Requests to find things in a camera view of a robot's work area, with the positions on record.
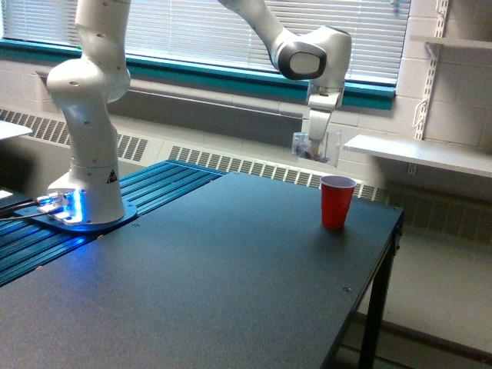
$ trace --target wall shelf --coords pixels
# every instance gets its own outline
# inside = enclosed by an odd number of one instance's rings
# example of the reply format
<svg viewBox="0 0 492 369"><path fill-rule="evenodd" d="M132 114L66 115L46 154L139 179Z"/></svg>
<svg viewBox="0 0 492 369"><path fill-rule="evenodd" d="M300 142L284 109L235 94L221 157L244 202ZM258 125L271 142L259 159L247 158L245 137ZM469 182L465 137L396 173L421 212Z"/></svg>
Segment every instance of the wall shelf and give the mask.
<svg viewBox="0 0 492 369"><path fill-rule="evenodd" d="M492 42L467 40L465 38L412 36L411 41L428 42L430 44L450 46L454 48L481 48L492 50Z"/></svg>
<svg viewBox="0 0 492 369"><path fill-rule="evenodd" d="M18 137L23 135L29 135L32 131L21 125L14 125L6 121L0 121L0 140L6 138Z"/></svg>
<svg viewBox="0 0 492 369"><path fill-rule="evenodd" d="M492 152L395 135L358 135L344 150L492 178Z"/></svg>

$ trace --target blue led light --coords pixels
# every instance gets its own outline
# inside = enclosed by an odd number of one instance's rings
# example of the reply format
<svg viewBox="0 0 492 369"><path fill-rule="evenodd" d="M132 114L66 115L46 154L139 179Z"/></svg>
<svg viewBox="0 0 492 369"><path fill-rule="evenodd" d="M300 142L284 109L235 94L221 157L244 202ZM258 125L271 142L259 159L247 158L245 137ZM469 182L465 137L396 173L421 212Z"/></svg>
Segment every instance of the blue led light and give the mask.
<svg viewBox="0 0 492 369"><path fill-rule="evenodd" d="M84 218L83 209L82 209L82 198L79 190L73 191L72 200L73 200L72 209L74 214L72 215L71 219L73 222L78 223L82 221L82 219Z"/></svg>

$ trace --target red cup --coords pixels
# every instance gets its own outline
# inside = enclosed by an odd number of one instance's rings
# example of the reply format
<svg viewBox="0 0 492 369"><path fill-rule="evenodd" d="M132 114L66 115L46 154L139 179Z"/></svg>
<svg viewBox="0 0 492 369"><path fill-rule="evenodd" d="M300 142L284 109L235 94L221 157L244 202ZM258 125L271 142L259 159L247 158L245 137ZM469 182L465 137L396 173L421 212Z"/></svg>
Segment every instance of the red cup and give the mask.
<svg viewBox="0 0 492 369"><path fill-rule="evenodd" d="M321 221L330 229L344 227L357 182L339 175L321 179Z"/></svg>

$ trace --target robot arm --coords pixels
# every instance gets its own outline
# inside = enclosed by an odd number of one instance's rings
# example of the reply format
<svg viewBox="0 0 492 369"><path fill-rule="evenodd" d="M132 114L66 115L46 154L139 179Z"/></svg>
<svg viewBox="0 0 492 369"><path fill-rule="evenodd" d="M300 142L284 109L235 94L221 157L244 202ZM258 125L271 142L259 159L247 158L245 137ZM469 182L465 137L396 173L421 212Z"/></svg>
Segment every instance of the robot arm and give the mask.
<svg viewBox="0 0 492 369"><path fill-rule="evenodd" d="M238 13L267 46L271 62L290 79L309 79L309 134L315 156L331 112L341 103L351 54L351 37L328 27L297 36L288 31L263 0L218 0ZM64 200L41 211L66 225L91 227L125 215L118 181L117 134L106 105L130 85L125 64L125 31L131 0L78 0L75 24L83 53L53 68L48 89L62 109L71 139L70 171L48 192Z"/></svg>
<svg viewBox="0 0 492 369"><path fill-rule="evenodd" d="M65 195L53 216L66 225L88 226L125 215L118 182L117 133L107 103L130 86L125 62L125 31L130 0L78 0L75 24L82 57L66 61L48 75L48 90L62 109L70 132L70 171L48 192Z"/></svg>
<svg viewBox="0 0 492 369"><path fill-rule="evenodd" d="M272 65L289 79L310 80L308 137L312 156L319 151L331 113L340 106L351 57L351 37L337 29L321 27L298 36L288 31L264 0L218 0L240 15L267 47Z"/></svg>

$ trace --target window blind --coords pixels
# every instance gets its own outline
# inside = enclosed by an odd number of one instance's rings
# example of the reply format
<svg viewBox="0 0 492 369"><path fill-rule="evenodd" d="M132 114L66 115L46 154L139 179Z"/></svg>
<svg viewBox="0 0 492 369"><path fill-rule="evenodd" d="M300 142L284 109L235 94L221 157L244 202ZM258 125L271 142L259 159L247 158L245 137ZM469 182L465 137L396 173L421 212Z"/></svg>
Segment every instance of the window blind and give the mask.
<svg viewBox="0 0 492 369"><path fill-rule="evenodd" d="M299 35L322 25L353 38L347 79L395 84L411 0L266 1ZM2 0L4 37L79 45L77 0ZM273 71L248 24L216 0L133 0L128 54Z"/></svg>

